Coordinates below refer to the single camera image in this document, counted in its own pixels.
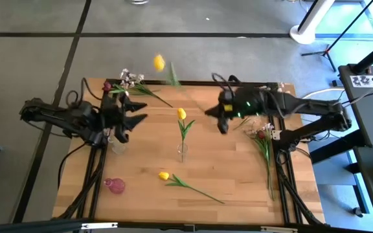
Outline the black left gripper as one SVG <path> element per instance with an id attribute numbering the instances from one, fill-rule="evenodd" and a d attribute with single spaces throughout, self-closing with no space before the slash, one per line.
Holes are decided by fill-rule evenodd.
<path id="1" fill-rule="evenodd" d="M 126 93 L 114 93 L 111 96 L 105 94 L 101 103 L 101 125 L 104 129 L 121 126 L 124 130 L 132 131 L 148 115 L 140 114 L 126 116 L 127 111 L 135 112 L 148 104 L 143 102 L 132 102 Z"/>

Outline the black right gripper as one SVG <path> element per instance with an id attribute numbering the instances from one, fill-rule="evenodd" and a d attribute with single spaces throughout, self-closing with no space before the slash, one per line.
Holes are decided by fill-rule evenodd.
<path id="1" fill-rule="evenodd" d="M 229 120 L 242 117 L 242 100 L 233 91 L 223 90 L 218 97 L 218 105 L 205 110 L 205 114 L 218 119 L 218 129 L 226 135 L 229 131 Z"/>

